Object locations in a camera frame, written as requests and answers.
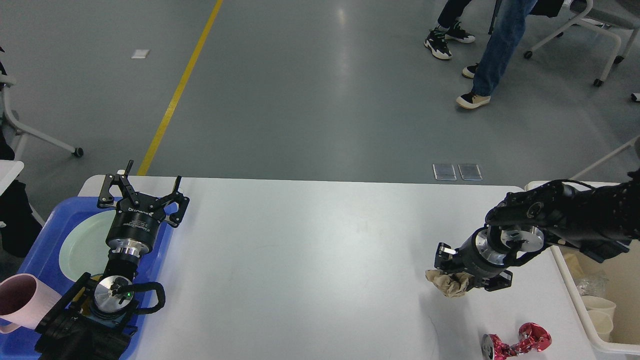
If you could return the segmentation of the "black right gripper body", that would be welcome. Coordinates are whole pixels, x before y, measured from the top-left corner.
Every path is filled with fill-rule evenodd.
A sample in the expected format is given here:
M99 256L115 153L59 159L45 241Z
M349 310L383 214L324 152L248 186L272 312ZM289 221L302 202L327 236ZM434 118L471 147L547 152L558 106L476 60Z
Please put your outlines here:
M466 272L476 278L493 278L507 269L508 247L499 228L478 228L458 248L460 264L455 273Z

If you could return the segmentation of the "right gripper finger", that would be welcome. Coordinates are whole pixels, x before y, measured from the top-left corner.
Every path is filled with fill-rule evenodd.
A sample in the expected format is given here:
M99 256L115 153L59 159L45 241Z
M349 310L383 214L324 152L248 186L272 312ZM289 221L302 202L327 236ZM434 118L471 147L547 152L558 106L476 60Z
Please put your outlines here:
M463 262L458 249L451 248L446 243L438 243L434 267L444 274L455 274L463 271Z
M472 276L471 287L473 289L484 289L488 292L507 289L512 285L514 274L508 269L497 269L486 271L484 269L469 269L468 274Z

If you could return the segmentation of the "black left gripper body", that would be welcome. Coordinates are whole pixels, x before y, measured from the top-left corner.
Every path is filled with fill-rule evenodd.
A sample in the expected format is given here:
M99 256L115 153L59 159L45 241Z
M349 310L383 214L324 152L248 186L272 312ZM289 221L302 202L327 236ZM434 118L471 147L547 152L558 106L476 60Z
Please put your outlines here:
M105 240L112 253L141 258L153 250L160 225L166 217L157 203L122 198L115 207L115 216Z

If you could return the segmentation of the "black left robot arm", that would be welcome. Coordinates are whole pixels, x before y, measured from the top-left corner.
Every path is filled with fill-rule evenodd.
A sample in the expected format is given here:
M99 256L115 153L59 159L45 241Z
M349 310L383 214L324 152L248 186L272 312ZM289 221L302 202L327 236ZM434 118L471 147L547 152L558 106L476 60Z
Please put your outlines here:
M128 179L133 163L123 174L108 173L103 180L97 206L115 210L105 239L108 261L99 277L84 272L38 323L35 351L42 360L118 360L138 331L131 319L165 306L159 282L136 283L135 278L161 225L178 227L190 199L179 189L181 176L162 197L135 190Z

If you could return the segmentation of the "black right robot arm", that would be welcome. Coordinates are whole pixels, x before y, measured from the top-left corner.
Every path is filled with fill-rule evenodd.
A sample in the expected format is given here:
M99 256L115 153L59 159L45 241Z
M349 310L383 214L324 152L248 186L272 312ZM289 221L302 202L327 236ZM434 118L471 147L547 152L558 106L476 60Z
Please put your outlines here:
M512 284L521 267L553 245L580 251L601 264L628 253L639 239L639 172L614 186L576 189L575 180L553 180L506 194L460 247L439 243L425 277L446 297L471 289L488 292Z

